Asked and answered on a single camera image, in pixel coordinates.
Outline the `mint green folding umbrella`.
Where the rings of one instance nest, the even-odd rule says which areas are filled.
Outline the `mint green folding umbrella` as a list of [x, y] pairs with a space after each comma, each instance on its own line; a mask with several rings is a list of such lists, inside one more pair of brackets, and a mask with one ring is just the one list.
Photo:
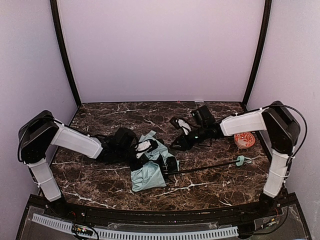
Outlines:
[[155, 131], [151, 130], [139, 138], [138, 143], [145, 140], [155, 140], [158, 143], [158, 147], [141, 156], [147, 160], [147, 163], [145, 163], [142, 168], [130, 170], [131, 190], [133, 192], [165, 187], [167, 185], [165, 178], [168, 174], [176, 174], [180, 170], [180, 161], [169, 152], [162, 139], [155, 138], [156, 134]]

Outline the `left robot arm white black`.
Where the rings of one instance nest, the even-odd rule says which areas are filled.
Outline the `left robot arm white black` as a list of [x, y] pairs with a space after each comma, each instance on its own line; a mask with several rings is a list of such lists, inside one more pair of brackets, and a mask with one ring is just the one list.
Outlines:
[[47, 160], [50, 148], [66, 149], [106, 164], [135, 164], [152, 148], [152, 142], [139, 140], [126, 127], [112, 135], [85, 134], [57, 120], [48, 110], [40, 112], [18, 131], [17, 159], [27, 165], [46, 200], [53, 203], [61, 200], [63, 193]]

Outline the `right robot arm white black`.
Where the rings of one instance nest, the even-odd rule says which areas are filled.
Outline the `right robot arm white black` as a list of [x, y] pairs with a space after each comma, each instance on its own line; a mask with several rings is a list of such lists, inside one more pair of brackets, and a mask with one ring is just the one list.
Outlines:
[[291, 165], [303, 143], [298, 142], [301, 127], [290, 113], [291, 106], [281, 101], [215, 120], [207, 106], [192, 111], [197, 126], [183, 118], [172, 117], [170, 123], [183, 131], [170, 148], [178, 151], [190, 150], [205, 140], [221, 139], [246, 132], [267, 131], [271, 143], [271, 165], [263, 194], [275, 198], [289, 177]]

